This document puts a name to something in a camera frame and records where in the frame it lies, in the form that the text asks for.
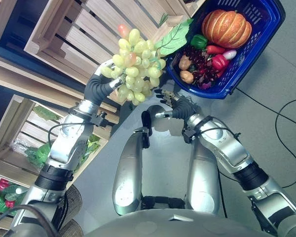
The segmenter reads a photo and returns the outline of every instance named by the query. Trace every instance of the pumpkin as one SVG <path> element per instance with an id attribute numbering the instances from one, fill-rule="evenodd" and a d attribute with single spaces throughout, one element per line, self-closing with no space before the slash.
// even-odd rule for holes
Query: pumpkin
<path id="1" fill-rule="evenodd" d="M 202 32 L 221 47 L 239 48 L 249 39 L 252 27 L 240 13 L 218 9 L 205 17 Z"/>

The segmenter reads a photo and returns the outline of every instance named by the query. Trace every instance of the red vegetable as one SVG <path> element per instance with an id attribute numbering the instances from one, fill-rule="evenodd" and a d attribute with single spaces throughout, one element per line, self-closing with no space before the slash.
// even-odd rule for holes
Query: red vegetable
<path id="1" fill-rule="evenodd" d="M 229 64 L 229 61 L 227 59 L 225 59 L 225 57 L 221 54 L 215 55 L 212 58 L 212 60 L 213 60 L 213 67 L 218 71 L 223 70 Z"/>
<path id="2" fill-rule="evenodd" d="M 221 54 L 225 52 L 225 49 L 222 47 L 214 46 L 214 45 L 209 45 L 206 47 L 207 53 L 208 54 Z"/>
<path id="3" fill-rule="evenodd" d="M 5 205 L 7 207 L 12 208 L 12 207 L 14 207 L 14 204 L 15 204 L 15 201 L 8 201 L 8 200 L 5 201 Z"/>
<path id="4" fill-rule="evenodd" d="M 9 186 L 10 186 L 9 181 L 5 179 L 0 179 L 0 191 L 2 191 L 3 189 L 6 189 Z"/>

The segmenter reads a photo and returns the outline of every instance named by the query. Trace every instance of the floor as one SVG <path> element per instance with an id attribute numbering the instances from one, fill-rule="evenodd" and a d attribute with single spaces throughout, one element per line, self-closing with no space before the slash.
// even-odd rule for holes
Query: floor
<path id="1" fill-rule="evenodd" d="M 296 0 L 281 2 L 286 11 L 285 22 L 238 86 L 276 111 L 296 99 Z M 173 81 L 168 81 L 165 87 L 178 89 Z M 276 115 L 273 112 L 238 90 L 224 100 L 191 98 L 204 114 L 217 116 L 232 130 L 241 132 L 243 145 L 281 186 L 296 179 L 296 161 L 276 137 Z M 141 112 L 157 102 L 157 99 L 151 98 L 138 106 L 76 180 L 75 185 L 83 198 L 83 207 L 75 220 L 85 234 L 117 218 L 111 191 L 119 156 L 132 130 L 141 126 Z M 291 103 L 282 113 L 296 121 L 296 102 Z M 180 137 L 182 122 L 176 119 L 165 121 L 165 127 L 155 124 L 151 138 L 152 149 L 143 151 L 143 194 L 182 198 L 185 195 L 190 147 Z M 296 125 L 285 118 L 279 118 L 278 131 L 283 142 L 296 154 Z M 158 137 L 164 134 L 167 134 L 168 139 L 159 140 Z M 172 154 L 164 152 L 163 147 L 173 144 L 176 147 Z M 158 153 L 162 153 L 162 156 L 157 157 L 155 154 Z M 222 177 L 222 189 L 228 217 L 259 230 L 250 202 L 242 194 L 240 186 Z M 296 184 L 286 188 L 286 191 L 296 201 Z"/>

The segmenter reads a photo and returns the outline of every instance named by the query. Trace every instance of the blue basket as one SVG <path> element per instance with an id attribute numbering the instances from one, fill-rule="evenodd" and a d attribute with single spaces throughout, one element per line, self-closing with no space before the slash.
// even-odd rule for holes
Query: blue basket
<path id="1" fill-rule="evenodd" d="M 174 81 L 184 90 L 205 98 L 224 99 L 231 94 L 239 82 L 246 75 L 251 66 L 263 52 L 277 29 L 285 19 L 285 11 L 278 0 L 207 0 L 194 15 L 186 36 L 189 43 L 195 34 L 201 34 L 201 25 L 205 16 L 213 10 L 237 10 L 245 16 L 252 25 L 249 40 L 237 49 L 233 58 L 218 83 L 208 90 L 186 84 L 180 78 L 179 61 L 182 51 L 170 56 L 167 71 Z"/>

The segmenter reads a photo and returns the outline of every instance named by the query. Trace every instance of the wooden crate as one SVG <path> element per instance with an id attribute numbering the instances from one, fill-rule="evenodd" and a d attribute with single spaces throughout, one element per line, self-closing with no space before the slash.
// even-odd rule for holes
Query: wooden crate
<path id="1" fill-rule="evenodd" d="M 159 27 L 164 13 L 179 18 L 169 17 Z M 119 24 L 157 41 L 187 17 L 179 0 L 49 0 L 24 50 L 86 84 L 118 53 Z"/>
<path id="2" fill-rule="evenodd" d="M 39 172 L 22 153 L 13 149 L 13 146 L 17 143 L 25 143 L 27 146 L 40 147 L 47 142 L 48 130 L 60 122 L 60 120 L 45 121 L 36 115 L 33 108 L 38 105 L 42 106 L 32 100 L 13 96 L 0 122 L 0 177 L 27 188 L 34 183 Z M 53 112 L 61 118 L 65 115 L 57 111 Z M 94 133 L 97 133 L 97 129 L 101 129 L 105 133 L 110 132 L 111 127 L 95 128 Z M 57 135 L 58 131 L 54 129 L 51 139 L 56 139 Z M 76 171 L 74 180 L 68 183 L 67 188 L 71 186 L 107 142 L 107 139 L 100 139 L 100 147 Z"/>

